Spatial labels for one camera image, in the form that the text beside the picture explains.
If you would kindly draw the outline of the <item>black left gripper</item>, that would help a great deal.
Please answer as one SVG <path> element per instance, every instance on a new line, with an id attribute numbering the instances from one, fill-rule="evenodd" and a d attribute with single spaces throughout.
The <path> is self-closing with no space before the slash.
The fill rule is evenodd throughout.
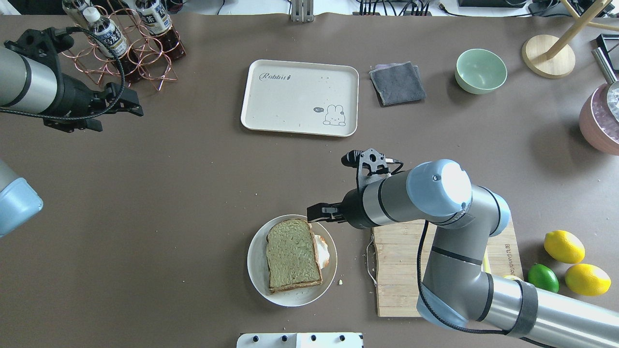
<path id="1" fill-rule="evenodd" d="M 137 93 L 123 84 L 108 82 L 104 90 L 91 90 L 86 84 L 71 76 L 62 75 L 62 81 L 54 73 L 43 77 L 44 96 L 51 97 L 51 103 L 43 115 L 57 119 L 44 118 L 44 125 L 63 132 L 89 129 L 102 131 L 101 122 L 94 117 L 75 120 L 75 117 L 93 116 L 108 106 L 115 113 L 131 113 L 143 117 L 144 112 Z"/>

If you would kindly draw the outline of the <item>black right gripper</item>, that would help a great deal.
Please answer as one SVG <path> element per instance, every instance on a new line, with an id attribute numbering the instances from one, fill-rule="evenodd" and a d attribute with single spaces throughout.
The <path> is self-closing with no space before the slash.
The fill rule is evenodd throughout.
<path id="1" fill-rule="evenodd" d="M 308 222 L 346 222 L 356 229 L 373 227 L 357 189 L 347 192 L 340 203 L 316 203 L 307 208 L 307 214 Z"/>

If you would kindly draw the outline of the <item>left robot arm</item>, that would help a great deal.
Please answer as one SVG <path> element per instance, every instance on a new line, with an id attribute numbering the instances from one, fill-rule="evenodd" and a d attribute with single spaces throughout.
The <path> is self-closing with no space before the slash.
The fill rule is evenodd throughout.
<path id="1" fill-rule="evenodd" d="M 142 116 L 137 93 L 110 82 L 95 92 L 60 71 L 58 57 L 29 58 L 1 49 L 1 110 L 40 116 L 64 132 L 101 131 L 97 115 L 129 112 Z M 23 176 L 1 161 L 0 233 L 5 236 L 44 207 L 44 201 Z"/>

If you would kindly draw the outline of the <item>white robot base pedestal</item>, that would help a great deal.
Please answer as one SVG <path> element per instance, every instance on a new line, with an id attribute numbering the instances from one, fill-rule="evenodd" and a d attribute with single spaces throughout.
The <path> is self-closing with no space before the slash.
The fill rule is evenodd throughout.
<path id="1" fill-rule="evenodd" d="M 364 348 L 362 333 L 246 333 L 237 348 Z"/>

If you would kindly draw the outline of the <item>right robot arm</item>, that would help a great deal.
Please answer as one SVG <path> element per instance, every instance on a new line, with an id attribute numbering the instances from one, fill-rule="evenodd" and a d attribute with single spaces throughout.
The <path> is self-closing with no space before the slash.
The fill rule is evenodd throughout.
<path id="1" fill-rule="evenodd" d="M 489 238 L 508 225 L 511 212 L 500 195 L 471 183 L 453 160 L 427 161 L 347 192 L 340 203 L 307 209 L 310 222 L 347 222 L 357 229 L 424 220 L 436 226 L 418 308 L 428 321 L 469 332 L 486 322 L 500 334 L 542 347 L 616 348 L 615 311 L 509 280 L 482 270 Z"/>

